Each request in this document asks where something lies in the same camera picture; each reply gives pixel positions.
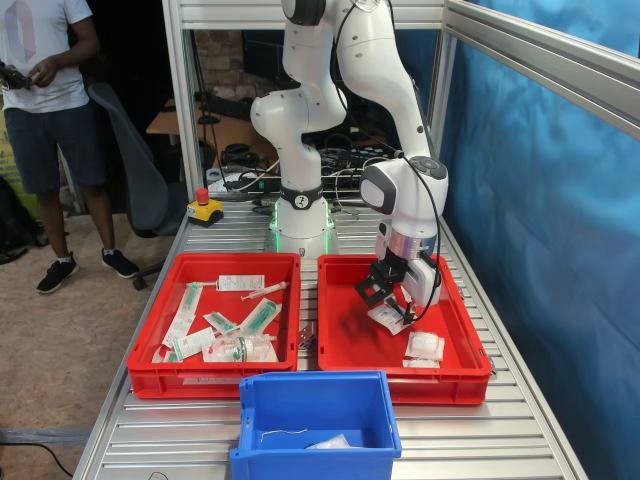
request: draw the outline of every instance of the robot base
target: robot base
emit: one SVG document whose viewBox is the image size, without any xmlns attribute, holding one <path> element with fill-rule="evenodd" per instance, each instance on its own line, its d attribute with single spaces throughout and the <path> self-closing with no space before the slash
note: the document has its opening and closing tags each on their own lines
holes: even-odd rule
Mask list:
<svg viewBox="0 0 640 480">
<path fill-rule="evenodd" d="M 327 201 L 322 198 L 307 210 L 295 210 L 289 202 L 279 199 L 265 251 L 297 253 L 303 258 L 339 253 L 338 236 Z"/>
<path fill-rule="evenodd" d="M 265 252 L 297 253 L 302 258 L 315 259 L 322 255 L 335 255 L 338 251 L 338 235 L 335 229 L 313 238 L 290 238 L 269 230 Z"/>
</svg>

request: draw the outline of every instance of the person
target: person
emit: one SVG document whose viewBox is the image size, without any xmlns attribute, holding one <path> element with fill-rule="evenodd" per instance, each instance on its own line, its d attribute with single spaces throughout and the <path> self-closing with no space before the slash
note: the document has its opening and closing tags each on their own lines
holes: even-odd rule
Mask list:
<svg viewBox="0 0 640 480">
<path fill-rule="evenodd" d="M 100 49 L 86 0 L 0 0 L 0 14 L 0 60 L 32 80 L 28 89 L 3 88 L 9 143 L 58 257 L 37 291 L 52 293 L 78 271 L 65 238 L 58 147 L 100 234 L 102 264 L 120 277 L 135 276 L 138 267 L 115 245 L 95 112 L 78 69 Z M 73 48 L 69 27 L 77 38 Z"/>
</svg>

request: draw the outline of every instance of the label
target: label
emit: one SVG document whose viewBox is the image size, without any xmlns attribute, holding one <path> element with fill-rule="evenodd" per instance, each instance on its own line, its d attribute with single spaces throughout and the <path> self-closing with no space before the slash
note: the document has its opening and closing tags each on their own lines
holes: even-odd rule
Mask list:
<svg viewBox="0 0 640 480">
<path fill-rule="evenodd" d="M 183 385 L 240 385 L 242 378 L 185 378 Z"/>
<path fill-rule="evenodd" d="M 379 307 L 369 310 L 369 317 L 378 322 L 380 325 L 386 327 L 391 332 L 391 335 L 397 335 L 402 330 L 410 327 L 411 324 L 405 325 L 404 318 L 393 308 L 387 304 L 382 304 Z"/>
<path fill-rule="evenodd" d="M 169 327 L 167 334 L 164 336 L 162 344 L 169 348 L 173 348 L 173 342 L 187 336 L 195 319 L 195 315 L 189 315 L 188 313 L 178 311 L 176 316 L 173 317 L 171 326 Z"/>
<path fill-rule="evenodd" d="M 188 337 L 175 340 L 173 342 L 173 349 L 176 351 L 176 355 L 178 355 L 178 360 L 182 361 L 185 358 L 202 352 L 202 346 L 210 345 L 213 337 L 213 328 L 209 327 L 193 333 Z"/>
<path fill-rule="evenodd" d="M 264 288 L 264 275 L 220 275 L 219 292 L 252 292 Z"/>
</svg>

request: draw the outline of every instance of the sneaker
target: sneaker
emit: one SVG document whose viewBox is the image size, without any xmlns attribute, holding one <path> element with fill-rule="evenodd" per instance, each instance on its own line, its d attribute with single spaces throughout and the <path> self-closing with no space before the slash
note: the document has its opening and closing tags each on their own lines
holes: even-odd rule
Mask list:
<svg viewBox="0 0 640 480">
<path fill-rule="evenodd" d="M 47 270 L 47 276 L 44 277 L 44 280 L 42 280 L 36 288 L 38 293 L 48 294 L 55 292 L 62 286 L 67 278 L 80 270 L 80 267 L 78 267 L 78 264 L 73 259 L 73 253 L 71 253 L 71 259 L 70 262 L 60 262 L 58 260 L 51 265 L 51 268 Z"/>
<path fill-rule="evenodd" d="M 138 273 L 138 266 L 127 260 L 120 250 L 116 250 L 112 255 L 105 255 L 102 249 L 102 264 L 112 268 L 118 276 L 122 278 L 133 278 Z"/>
</svg>

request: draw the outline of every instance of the floor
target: floor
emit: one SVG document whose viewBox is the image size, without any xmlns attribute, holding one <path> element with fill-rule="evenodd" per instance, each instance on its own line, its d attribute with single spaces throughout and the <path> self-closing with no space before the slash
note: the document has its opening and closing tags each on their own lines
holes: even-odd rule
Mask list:
<svg viewBox="0 0 640 480">
<path fill-rule="evenodd" d="M 138 238 L 124 215 L 116 215 L 118 247 L 140 266 L 163 260 L 172 238 Z M 0 435 L 4 429 L 80 429 L 94 423 L 149 288 L 101 264 L 101 242 L 88 216 L 67 220 L 68 242 L 80 271 L 58 292 L 35 286 L 55 260 L 50 248 L 31 251 L 0 266 Z M 54 450 L 73 471 L 83 445 Z M 68 478 L 43 449 L 0 447 L 4 480 Z"/>
</svg>

